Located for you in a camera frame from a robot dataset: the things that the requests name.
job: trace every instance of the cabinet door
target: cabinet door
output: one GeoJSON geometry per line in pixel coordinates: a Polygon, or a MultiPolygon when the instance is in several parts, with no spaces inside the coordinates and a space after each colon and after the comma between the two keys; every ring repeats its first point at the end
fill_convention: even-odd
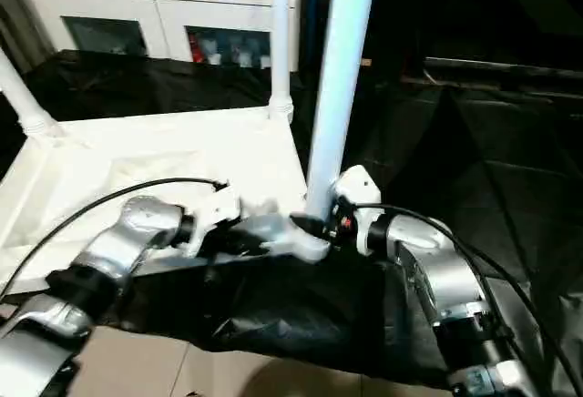
{"type": "MultiPolygon", "coordinates": [[[[269,63],[271,7],[157,0],[170,58],[262,66],[269,63]]],[[[290,9],[290,70],[297,70],[299,19],[290,9]]]]}
{"type": "Polygon", "coordinates": [[[154,0],[33,0],[57,51],[168,58],[154,0]]]}

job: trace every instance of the white cabinet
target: white cabinet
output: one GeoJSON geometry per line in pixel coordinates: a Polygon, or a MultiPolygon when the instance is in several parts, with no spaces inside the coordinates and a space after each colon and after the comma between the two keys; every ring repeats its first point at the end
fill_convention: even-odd
{"type": "MultiPolygon", "coordinates": [[[[252,62],[245,66],[258,66],[261,57],[263,63],[269,62],[271,0],[33,1],[56,50],[88,49],[192,61],[196,55],[192,42],[203,34],[215,35],[219,39],[213,40],[223,44],[244,42],[242,53],[246,60],[251,54],[252,62]],[[109,39],[113,42],[114,37],[121,43],[111,45],[109,39]],[[143,52],[135,51],[135,42],[142,44],[143,52]]],[[[301,0],[290,0],[291,71],[298,67],[300,20],[301,0]]],[[[226,57],[222,63],[239,63],[229,51],[215,54],[226,57]]]]}

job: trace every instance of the black cloth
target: black cloth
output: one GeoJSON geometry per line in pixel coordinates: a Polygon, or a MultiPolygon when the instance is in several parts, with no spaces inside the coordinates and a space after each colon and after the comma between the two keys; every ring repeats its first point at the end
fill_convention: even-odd
{"type": "MultiPolygon", "coordinates": [[[[293,82],[292,132],[304,168],[316,80],[293,82]]],[[[261,71],[85,53],[62,53],[27,81],[58,119],[263,106],[270,88],[261,71]]],[[[365,165],[385,202],[443,220],[518,277],[579,374],[580,107],[393,86],[362,73],[344,156],[345,166],[365,165]]],[[[15,131],[14,117],[3,126],[15,131]]],[[[552,383],[554,395],[573,395],[519,300],[484,270],[537,379],[552,383]]],[[[255,351],[445,387],[435,338],[401,271],[352,249],[317,265],[280,258],[150,276],[128,292],[110,325],[212,351],[255,351]]]]}

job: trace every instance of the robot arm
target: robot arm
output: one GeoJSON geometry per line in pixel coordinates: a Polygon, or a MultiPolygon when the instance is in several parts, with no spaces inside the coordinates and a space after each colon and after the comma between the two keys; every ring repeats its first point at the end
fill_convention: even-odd
{"type": "MultiPolygon", "coordinates": [[[[353,204],[380,202],[380,191],[362,167],[346,171],[336,193],[353,204]]],[[[334,236],[355,236],[354,245],[364,255],[386,253],[414,284],[450,371],[453,395],[539,395],[513,355],[508,337],[500,334],[502,323],[491,311],[477,276],[449,238],[404,215],[389,216],[379,209],[343,214],[340,206],[334,210],[340,226],[334,236]]]]}
{"type": "Polygon", "coordinates": [[[59,396],[78,367],[96,323],[124,289],[148,249],[188,242],[193,218],[151,197],[132,198],[118,222],[101,232],[62,271],[49,290],[28,300],[0,328],[0,395],[59,396]]]}

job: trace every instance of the white table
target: white table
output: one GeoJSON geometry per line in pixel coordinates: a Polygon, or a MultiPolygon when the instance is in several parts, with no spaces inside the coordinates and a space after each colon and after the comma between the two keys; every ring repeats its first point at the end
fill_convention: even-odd
{"type": "MultiPolygon", "coordinates": [[[[186,26],[271,30],[271,0],[33,0],[56,50],[77,49],[62,16],[133,20],[148,55],[192,61],[186,26]]],[[[298,65],[301,0],[290,0],[290,70],[298,65]]]]}

